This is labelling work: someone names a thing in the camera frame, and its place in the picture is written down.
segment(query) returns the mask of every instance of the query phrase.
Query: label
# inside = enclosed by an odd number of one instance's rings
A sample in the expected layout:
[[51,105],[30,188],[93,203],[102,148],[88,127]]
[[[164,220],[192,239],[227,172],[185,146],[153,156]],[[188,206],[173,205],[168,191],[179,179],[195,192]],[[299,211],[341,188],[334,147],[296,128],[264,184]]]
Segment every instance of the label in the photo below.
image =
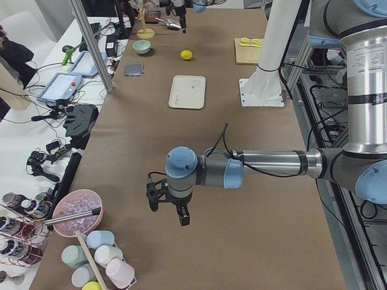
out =
[[48,214],[48,211],[50,210],[50,208],[48,207],[47,204],[44,204],[43,202],[35,202],[35,203],[36,205],[33,209],[31,209],[33,205],[31,205],[31,207],[28,208],[28,213],[31,213],[37,219],[44,218]]
[[7,217],[5,225],[2,228],[0,228],[0,231],[5,234],[13,235],[13,234],[16,234],[20,230],[20,228],[21,228],[21,223],[19,221],[17,221],[16,219],[10,219],[9,217]]
[[348,77],[386,72],[387,45],[378,43],[347,52]]
[[28,251],[29,249],[27,245],[15,241],[15,247],[13,248],[13,251],[7,256],[13,260],[20,260],[28,254]]
[[387,103],[387,94],[377,94],[372,97],[372,105]]

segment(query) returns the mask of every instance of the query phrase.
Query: scoop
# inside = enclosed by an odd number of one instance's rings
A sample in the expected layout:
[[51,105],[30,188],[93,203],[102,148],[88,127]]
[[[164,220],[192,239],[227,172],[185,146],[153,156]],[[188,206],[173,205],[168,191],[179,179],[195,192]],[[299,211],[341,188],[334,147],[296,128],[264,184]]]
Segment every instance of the scoop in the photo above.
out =
[[97,216],[101,213],[101,208],[97,207],[93,210],[84,211],[83,213],[74,213],[68,216],[61,216],[55,219],[47,219],[43,221],[46,226],[60,224],[61,222],[70,222],[76,219],[87,218],[89,216]]
[[167,26],[168,29],[171,30],[179,30],[181,29],[181,26],[179,22],[172,20],[172,19],[161,19],[161,18],[155,18],[158,21],[164,22],[165,26]]

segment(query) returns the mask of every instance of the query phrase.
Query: lemon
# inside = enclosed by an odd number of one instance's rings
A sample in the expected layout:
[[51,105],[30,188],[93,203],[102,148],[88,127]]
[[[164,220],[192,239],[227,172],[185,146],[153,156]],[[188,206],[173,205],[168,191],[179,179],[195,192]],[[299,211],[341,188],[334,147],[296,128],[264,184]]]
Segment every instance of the lemon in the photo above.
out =
[[190,60],[193,56],[194,54],[191,52],[191,50],[183,50],[180,53],[180,57],[184,60]]

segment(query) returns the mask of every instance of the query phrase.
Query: white table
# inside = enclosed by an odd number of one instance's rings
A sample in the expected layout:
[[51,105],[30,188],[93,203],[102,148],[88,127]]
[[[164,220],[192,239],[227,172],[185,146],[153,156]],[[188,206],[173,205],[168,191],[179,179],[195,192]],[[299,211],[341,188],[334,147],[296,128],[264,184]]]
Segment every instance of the white table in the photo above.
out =
[[[89,22],[100,22],[101,26],[104,27],[109,21],[118,22],[117,18],[89,18]],[[106,29],[102,31],[102,34],[111,34],[113,29]],[[74,20],[73,23],[69,26],[65,34],[58,41],[52,52],[45,59],[44,65],[49,65],[51,63],[61,63],[65,54],[62,52],[62,47],[64,45],[76,46],[79,44],[82,38],[82,34],[79,30],[77,22]],[[118,46],[118,55],[125,49],[127,40],[121,40]],[[105,51],[106,36],[101,36],[99,39],[99,48],[101,52]],[[78,57],[78,50],[73,54],[73,61]],[[62,65],[53,65],[39,70],[39,73],[31,80],[30,85],[46,85],[51,78],[58,72],[68,72],[71,68],[71,65],[62,66]],[[93,81],[82,88],[84,91],[81,95],[82,98],[79,100],[81,103],[92,103],[98,108],[101,108],[103,100],[106,95],[104,86],[100,81],[100,77],[97,76],[93,79],[83,79],[82,85],[85,83]],[[38,94],[43,87],[32,87],[30,90],[26,90],[26,93],[35,93]],[[5,116],[6,120],[23,123],[31,120],[32,116],[43,114],[47,111],[45,104],[42,102],[36,101],[34,97],[31,98],[32,101],[36,102],[39,106],[43,108],[36,107],[34,104],[30,104],[29,107],[24,111],[9,110]],[[64,119],[61,120],[47,120],[53,127],[56,132],[52,130],[49,125],[44,121],[29,122],[23,124],[15,124],[3,120],[0,122],[0,198],[7,192],[15,192],[25,195],[28,198],[34,198],[39,192],[45,192],[48,188],[53,188],[55,182],[44,178],[43,176],[30,176],[26,172],[26,163],[27,158],[30,156],[31,152],[37,148],[45,151],[45,145],[52,142],[54,139],[60,137],[61,140],[70,141],[69,138],[64,138],[65,129],[62,127]],[[43,164],[44,171],[47,173],[52,173],[57,175],[60,179],[63,177],[64,170],[70,159],[70,153],[65,155],[56,161],[53,165],[49,161],[46,161]],[[12,213],[6,209],[0,207],[0,216],[12,216]],[[9,282],[1,284],[1,287],[8,287],[8,290],[24,290],[29,289],[31,282],[36,274],[39,264],[34,265],[32,268],[21,268],[19,266],[10,266],[0,264],[0,270],[6,271],[11,276],[16,276],[18,274],[25,275],[25,281],[19,286],[14,286]]]

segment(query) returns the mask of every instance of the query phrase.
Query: green cup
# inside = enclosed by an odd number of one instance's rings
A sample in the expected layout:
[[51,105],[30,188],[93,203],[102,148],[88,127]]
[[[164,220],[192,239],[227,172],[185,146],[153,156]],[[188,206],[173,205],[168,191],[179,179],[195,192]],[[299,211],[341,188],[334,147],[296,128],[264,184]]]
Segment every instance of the green cup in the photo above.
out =
[[88,262],[82,247],[74,245],[68,246],[63,250],[62,261],[73,269],[77,269]]

